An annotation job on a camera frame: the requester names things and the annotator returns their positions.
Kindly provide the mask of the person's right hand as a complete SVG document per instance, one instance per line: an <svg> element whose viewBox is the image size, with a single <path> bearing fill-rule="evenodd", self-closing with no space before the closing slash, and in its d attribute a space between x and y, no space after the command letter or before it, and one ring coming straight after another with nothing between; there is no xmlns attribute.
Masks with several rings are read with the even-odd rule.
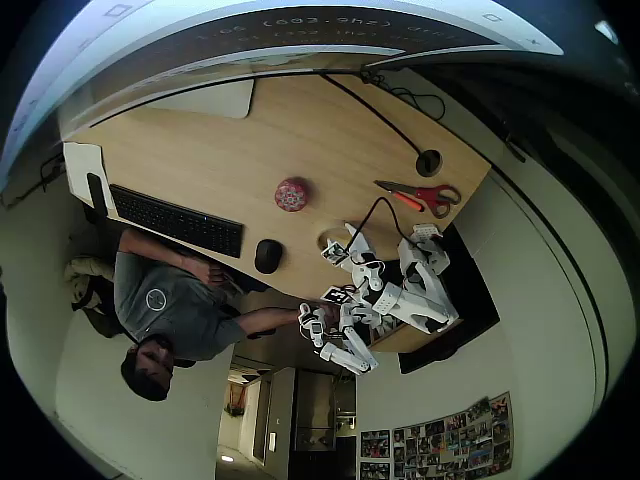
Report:
<svg viewBox="0 0 640 480"><path fill-rule="evenodd" d="M340 319L340 309L334 304L302 303L299 310L298 321L301 325L310 321L322 320L327 326L330 326L338 323Z"/></svg>

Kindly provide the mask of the person's left hand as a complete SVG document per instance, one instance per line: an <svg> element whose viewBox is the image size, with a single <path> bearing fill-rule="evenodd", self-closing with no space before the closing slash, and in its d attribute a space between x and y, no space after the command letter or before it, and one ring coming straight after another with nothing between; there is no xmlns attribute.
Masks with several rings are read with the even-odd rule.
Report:
<svg viewBox="0 0 640 480"><path fill-rule="evenodd" d="M217 286L227 281L225 271L219 264L197 262L193 266L193 272L206 285Z"/></svg>

